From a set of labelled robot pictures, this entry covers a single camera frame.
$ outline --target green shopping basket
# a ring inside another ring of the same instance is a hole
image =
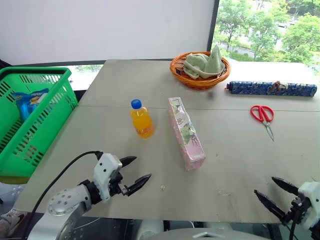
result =
[[[78,104],[64,67],[0,70],[0,176],[30,177]],[[49,92],[21,122],[13,92]]]

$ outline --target plastic bottle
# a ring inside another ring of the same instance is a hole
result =
[[[142,106],[139,99],[131,101],[131,118],[136,133],[142,137],[150,137],[154,133],[154,125],[146,107]]]

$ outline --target scissors blade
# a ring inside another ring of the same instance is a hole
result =
[[[274,134],[273,134],[270,126],[265,126],[265,128],[266,128],[266,131],[268,132],[270,138],[272,139],[272,141],[275,141],[275,137],[274,137]]]

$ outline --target robotic arm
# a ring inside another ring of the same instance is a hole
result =
[[[272,180],[283,190],[296,195],[291,202],[290,210],[285,213],[266,195],[254,190],[260,202],[279,218],[283,225],[287,225],[292,220],[291,239],[296,224],[301,224],[305,230],[311,231],[311,237],[314,240],[320,240],[320,182],[305,182],[298,188],[279,177],[272,177]]]
[[[137,157],[118,159],[110,153],[101,153],[94,167],[93,181],[85,180],[71,189],[64,189],[50,200],[43,217],[31,230],[28,240],[70,239],[75,224],[92,205],[106,203],[112,196],[122,193],[130,196],[144,186],[151,174],[137,179],[127,187],[119,170]]]

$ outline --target scissors handle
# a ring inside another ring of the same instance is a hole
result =
[[[256,116],[254,112],[255,109],[258,110],[259,117]],[[271,118],[269,118],[268,114],[266,113],[266,110],[268,110],[271,113],[272,115]],[[263,123],[264,120],[266,120],[268,123],[271,123],[271,121],[274,119],[274,116],[275,116],[274,111],[270,107],[260,106],[260,105],[254,105],[253,107],[251,107],[250,113],[256,120],[258,120],[261,123]]]

